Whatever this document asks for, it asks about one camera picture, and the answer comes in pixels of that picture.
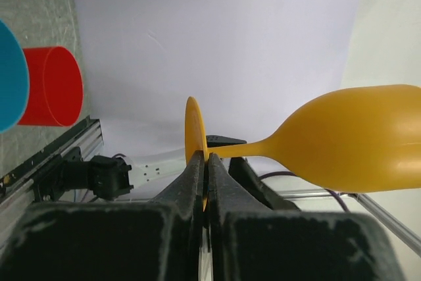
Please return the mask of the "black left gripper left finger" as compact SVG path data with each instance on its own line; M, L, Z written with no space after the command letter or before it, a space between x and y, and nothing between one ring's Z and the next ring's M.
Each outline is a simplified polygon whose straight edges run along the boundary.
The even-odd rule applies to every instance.
M1 256L2 280L197 280L205 160L146 203L38 203Z

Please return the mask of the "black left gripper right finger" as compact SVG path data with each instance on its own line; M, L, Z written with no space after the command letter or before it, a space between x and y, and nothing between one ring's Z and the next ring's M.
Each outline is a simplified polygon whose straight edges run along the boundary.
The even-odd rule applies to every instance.
M272 210L227 172L209 168L215 280L403 280L381 226L360 213Z

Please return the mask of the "orange wine glass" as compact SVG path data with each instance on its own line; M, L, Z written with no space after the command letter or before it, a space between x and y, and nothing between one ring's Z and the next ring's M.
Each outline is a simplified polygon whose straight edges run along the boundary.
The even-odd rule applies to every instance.
M370 193L420 187L420 88L347 88L297 109L267 138L209 147L201 110L185 110L185 156L266 157L321 188Z

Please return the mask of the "red wine glass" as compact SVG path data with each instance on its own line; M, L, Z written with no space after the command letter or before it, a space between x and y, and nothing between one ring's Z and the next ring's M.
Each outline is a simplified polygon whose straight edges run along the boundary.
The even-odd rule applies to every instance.
M23 126L71 126L81 111L84 86L74 55L63 46L23 49L30 77Z

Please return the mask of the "blue wine glass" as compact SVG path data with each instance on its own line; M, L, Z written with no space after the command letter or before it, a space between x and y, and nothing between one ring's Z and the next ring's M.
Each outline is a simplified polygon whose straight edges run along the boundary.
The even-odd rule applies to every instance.
M1 21L1 133L17 125L29 98L30 77L24 52L11 29Z

